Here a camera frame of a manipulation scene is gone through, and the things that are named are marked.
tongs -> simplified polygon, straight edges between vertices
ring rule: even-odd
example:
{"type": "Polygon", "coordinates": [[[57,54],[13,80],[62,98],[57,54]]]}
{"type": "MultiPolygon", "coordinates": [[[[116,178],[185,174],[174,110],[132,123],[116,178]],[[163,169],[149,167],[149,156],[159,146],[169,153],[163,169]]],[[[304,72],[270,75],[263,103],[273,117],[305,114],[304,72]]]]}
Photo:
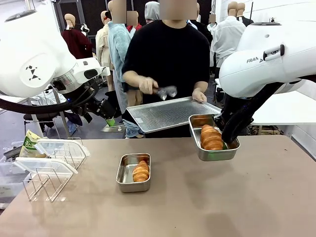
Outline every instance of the tongs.
{"type": "Polygon", "coordinates": [[[166,100],[167,96],[175,97],[178,93],[177,88],[175,86],[167,86],[167,87],[159,87],[153,89],[154,94],[159,96],[161,100],[166,100]]]}

white table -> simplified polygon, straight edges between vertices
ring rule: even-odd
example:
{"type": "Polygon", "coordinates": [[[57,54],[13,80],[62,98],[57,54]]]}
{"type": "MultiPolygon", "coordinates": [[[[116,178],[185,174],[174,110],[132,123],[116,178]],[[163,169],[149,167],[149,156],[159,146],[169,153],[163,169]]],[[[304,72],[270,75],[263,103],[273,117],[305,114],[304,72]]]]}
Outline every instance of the white table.
{"type": "Polygon", "coordinates": [[[295,125],[316,123],[316,101],[298,91],[271,96],[253,115],[252,125],[285,125],[292,136],[295,125]]]}
{"type": "MultiPolygon", "coordinates": [[[[12,97],[12,96],[6,96],[6,95],[0,95],[0,99],[2,100],[7,100],[13,103],[18,103],[18,104],[23,104],[25,102],[28,102],[29,105],[32,105],[31,101],[29,98],[21,98],[21,97],[12,97]]],[[[0,115],[6,112],[7,110],[1,109],[0,108],[0,115]]],[[[35,127],[37,128],[37,134],[40,137],[44,137],[43,132],[41,131],[40,128],[40,123],[38,118],[35,115],[32,115],[32,119],[34,122],[35,127]]]]}

gray floor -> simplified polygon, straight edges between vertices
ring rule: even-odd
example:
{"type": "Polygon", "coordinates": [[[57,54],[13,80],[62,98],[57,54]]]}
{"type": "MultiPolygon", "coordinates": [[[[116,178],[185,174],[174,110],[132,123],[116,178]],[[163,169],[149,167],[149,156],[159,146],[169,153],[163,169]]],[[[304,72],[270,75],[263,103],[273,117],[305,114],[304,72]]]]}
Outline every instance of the gray floor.
{"type": "MultiPolygon", "coordinates": [[[[207,96],[207,100],[209,103],[212,103],[213,100],[213,89],[214,86],[211,84],[207,92],[205,93],[207,96]]],[[[105,97],[105,92],[107,88],[101,89],[96,97],[98,99],[102,99],[105,97]]],[[[85,120],[83,120],[83,126],[78,128],[78,131],[73,135],[74,137],[80,137],[82,139],[118,139],[122,138],[122,133],[111,133],[111,132],[101,132],[101,129],[106,125],[106,122],[103,118],[98,117],[94,114],[91,114],[93,120],[90,124],[88,124],[85,120]]],[[[24,140],[24,122],[23,122],[23,114],[18,114],[15,112],[7,111],[0,115],[0,159],[2,158],[2,154],[4,152],[3,148],[11,147],[11,143],[15,141],[23,141],[24,140]]],[[[66,132],[63,127],[62,120],[60,117],[55,119],[57,129],[61,138],[66,138],[66,132]]],[[[33,124],[27,124],[27,129],[31,131],[35,131],[35,127],[33,124]]],[[[55,127],[52,129],[48,129],[47,137],[49,138],[58,138],[55,127]]]]}

golden brown croissant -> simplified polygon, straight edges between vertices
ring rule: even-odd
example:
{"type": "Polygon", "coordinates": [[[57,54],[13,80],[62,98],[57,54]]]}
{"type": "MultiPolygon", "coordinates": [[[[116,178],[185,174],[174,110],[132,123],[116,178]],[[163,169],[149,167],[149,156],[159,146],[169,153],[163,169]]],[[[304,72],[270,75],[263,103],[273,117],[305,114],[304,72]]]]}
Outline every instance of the golden brown croissant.
{"type": "Polygon", "coordinates": [[[208,151],[222,150],[223,140],[221,133],[210,125],[204,125],[201,131],[201,147],[208,151]]]}
{"type": "Polygon", "coordinates": [[[134,182],[144,182],[149,178],[149,167],[145,161],[139,162],[133,171],[134,182]]]}

silver tray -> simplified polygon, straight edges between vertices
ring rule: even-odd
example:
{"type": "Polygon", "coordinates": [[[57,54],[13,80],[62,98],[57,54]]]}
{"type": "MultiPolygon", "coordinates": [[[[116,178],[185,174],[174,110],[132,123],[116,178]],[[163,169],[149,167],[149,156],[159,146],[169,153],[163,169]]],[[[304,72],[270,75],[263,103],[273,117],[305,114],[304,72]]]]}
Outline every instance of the silver tray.
{"type": "Polygon", "coordinates": [[[192,115],[189,118],[190,133],[194,138],[198,158],[202,161],[227,160],[234,158],[240,143],[236,138],[231,144],[224,144],[222,151],[208,151],[201,147],[201,130],[203,125],[216,126],[213,115],[192,115]]]}
{"type": "Polygon", "coordinates": [[[138,105],[128,107],[127,110],[145,133],[186,125],[191,115],[221,112],[216,106],[199,103],[192,97],[138,105]]]}
{"type": "Polygon", "coordinates": [[[150,178],[152,172],[152,162],[150,154],[127,154],[120,159],[117,183],[123,193],[144,192],[150,188],[150,178]],[[133,181],[133,171],[142,160],[149,166],[149,178],[144,182],[133,181]]]}

